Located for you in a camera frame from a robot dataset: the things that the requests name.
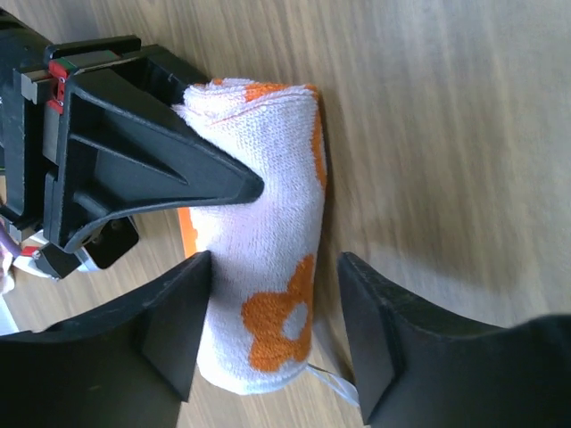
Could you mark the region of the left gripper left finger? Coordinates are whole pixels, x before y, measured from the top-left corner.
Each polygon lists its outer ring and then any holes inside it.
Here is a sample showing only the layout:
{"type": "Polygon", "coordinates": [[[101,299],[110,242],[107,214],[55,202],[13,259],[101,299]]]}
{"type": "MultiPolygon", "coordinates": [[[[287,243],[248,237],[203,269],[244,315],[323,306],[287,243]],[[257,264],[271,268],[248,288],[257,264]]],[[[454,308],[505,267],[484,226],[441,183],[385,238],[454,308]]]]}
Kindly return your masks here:
{"type": "Polygon", "coordinates": [[[200,252],[95,309],[1,339],[4,427],[173,427],[211,292],[200,252]]]}

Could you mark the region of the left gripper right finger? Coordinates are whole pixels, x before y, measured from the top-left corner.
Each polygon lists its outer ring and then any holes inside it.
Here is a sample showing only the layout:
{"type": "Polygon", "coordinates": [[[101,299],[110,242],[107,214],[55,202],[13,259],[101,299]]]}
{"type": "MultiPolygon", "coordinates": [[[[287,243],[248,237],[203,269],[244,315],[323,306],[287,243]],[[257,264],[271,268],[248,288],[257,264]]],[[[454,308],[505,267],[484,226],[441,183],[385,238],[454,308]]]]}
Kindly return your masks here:
{"type": "Polygon", "coordinates": [[[337,261],[354,379],[370,427],[567,427],[570,318],[502,328],[337,261]]]}

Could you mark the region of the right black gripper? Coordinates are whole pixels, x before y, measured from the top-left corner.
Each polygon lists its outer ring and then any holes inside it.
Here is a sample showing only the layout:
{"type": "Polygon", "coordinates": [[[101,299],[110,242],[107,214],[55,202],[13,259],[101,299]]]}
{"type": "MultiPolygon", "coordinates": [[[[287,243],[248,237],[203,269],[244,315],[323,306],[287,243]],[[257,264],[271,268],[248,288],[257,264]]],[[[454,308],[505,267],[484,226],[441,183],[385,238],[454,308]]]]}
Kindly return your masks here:
{"type": "Polygon", "coordinates": [[[174,112],[203,80],[138,37],[55,45],[2,12],[1,215],[21,246],[41,231],[41,270],[109,267],[138,242],[137,213],[261,196],[258,174],[174,112]]]}

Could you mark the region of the orange flower towel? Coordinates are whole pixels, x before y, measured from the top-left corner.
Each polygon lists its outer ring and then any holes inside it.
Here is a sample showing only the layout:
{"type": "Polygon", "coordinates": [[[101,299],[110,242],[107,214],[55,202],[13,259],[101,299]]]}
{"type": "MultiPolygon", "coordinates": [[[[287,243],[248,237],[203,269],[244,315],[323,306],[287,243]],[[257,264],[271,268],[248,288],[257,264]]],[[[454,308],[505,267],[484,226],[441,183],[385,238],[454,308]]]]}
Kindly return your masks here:
{"type": "Polygon", "coordinates": [[[201,376],[252,395],[279,390],[310,370],[356,404],[351,382],[308,362],[327,187],[317,89],[215,79],[188,87],[175,111],[264,183],[253,202],[178,212],[186,255],[211,253],[201,376]]]}

